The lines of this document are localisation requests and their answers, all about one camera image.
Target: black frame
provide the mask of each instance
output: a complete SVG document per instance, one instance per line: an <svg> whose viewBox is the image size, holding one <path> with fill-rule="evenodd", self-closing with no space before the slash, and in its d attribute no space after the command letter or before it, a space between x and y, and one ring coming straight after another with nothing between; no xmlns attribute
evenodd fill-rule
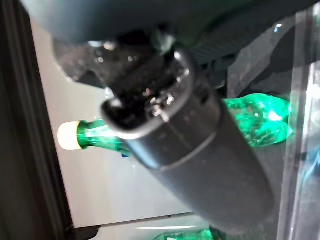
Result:
<svg viewBox="0 0 320 240"><path fill-rule="evenodd" d="M0 8L0 239L91 239L74 229L51 130L30 18Z"/></svg>

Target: gray cylindrical device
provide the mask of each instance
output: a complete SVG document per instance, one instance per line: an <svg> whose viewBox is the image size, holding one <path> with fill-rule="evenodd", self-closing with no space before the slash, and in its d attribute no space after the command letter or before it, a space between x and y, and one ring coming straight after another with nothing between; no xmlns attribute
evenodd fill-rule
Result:
<svg viewBox="0 0 320 240"><path fill-rule="evenodd" d="M144 122L119 123L117 116L127 115L115 114L119 104L110 101L102 105L103 117L136 158L196 214L222 231L243 233L272 211L269 181L189 55L179 49L174 58L183 71L145 105Z"/></svg>

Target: bottle neck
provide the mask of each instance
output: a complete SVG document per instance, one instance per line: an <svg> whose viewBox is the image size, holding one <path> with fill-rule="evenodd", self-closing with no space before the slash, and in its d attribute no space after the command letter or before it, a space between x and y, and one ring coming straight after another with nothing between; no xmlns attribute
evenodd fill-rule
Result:
<svg viewBox="0 0 320 240"><path fill-rule="evenodd" d="M77 128L77 141L82 149L92 146L130 154L129 149L102 119L93 122L81 121Z"/></svg>

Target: plastic bottle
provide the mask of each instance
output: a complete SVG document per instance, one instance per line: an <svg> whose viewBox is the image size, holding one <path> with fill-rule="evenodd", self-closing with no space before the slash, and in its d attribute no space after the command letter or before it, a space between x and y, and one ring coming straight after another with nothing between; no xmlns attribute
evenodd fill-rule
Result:
<svg viewBox="0 0 320 240"><path fill-rule="evenodd" d="M198 231L164 233L153 240L224 240L224 238L214 238L209 229L204 229Z"/></svg>
<svg viewBox="0 0 320 240"><path fill-rule="evenodd" d="M284 99L255 93L224 103L252 147L282 142L293 133L288 126L290 103Z"/></svg>
<svg viewBox="0 0 320 240"><path fill-rule="evenodd" d="M282 142L293 133L288 126L291 107L284 99L256 93L223 101L252 147ZM66 122L58 130L58 141L66 150L93 146L130 155L128 148L102 119L93 122Z"/></svg>
<svg viewBox="0 0 320 240"><path fill-rule="evenodd" d="M86 149L89 146L114 150L129 156L129 149L102 119L86 122L66 122L59 127L58 142L65 150Z"/></svg>

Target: bottle cap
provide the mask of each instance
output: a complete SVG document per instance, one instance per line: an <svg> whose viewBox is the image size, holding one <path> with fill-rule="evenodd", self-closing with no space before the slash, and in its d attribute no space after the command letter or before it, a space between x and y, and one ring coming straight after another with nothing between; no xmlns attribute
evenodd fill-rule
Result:
<svg viewBox="0 0 320 240"><path fill-rule="evenodd" d="M65 150L82 149L77 139L77 129L79 121L71 121L63 123L58 130L58 142L60 147Z"/></svg>

